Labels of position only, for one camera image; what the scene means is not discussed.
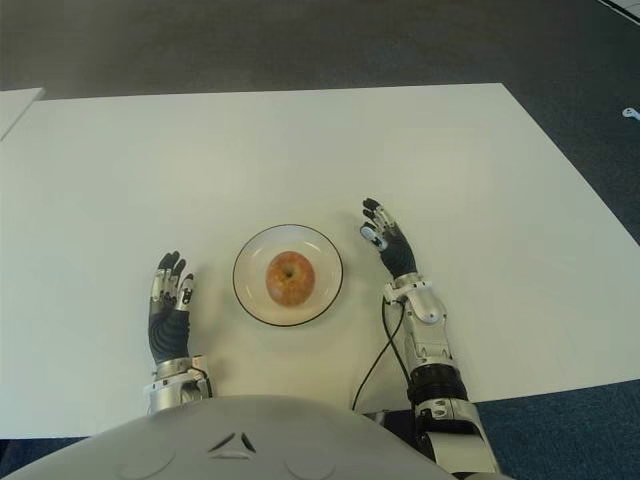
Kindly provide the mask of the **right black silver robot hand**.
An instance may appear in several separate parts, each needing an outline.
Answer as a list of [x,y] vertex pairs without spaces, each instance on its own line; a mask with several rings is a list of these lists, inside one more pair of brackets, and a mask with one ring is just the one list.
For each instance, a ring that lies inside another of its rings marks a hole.
[[360,227],[360,234],[377,250],[392,278],[417,274],[412,248],[396,220],[372,198],[366,198],[362,205],[366,221]]

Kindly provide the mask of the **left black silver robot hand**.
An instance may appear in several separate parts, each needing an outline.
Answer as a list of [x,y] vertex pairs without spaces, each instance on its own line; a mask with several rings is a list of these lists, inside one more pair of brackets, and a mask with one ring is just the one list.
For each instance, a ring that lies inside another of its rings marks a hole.
[[183,275],[186,264],[178,251],[166,253],[153,276],[147,332],[156,365],[190,356],[188,341],[194,275]]

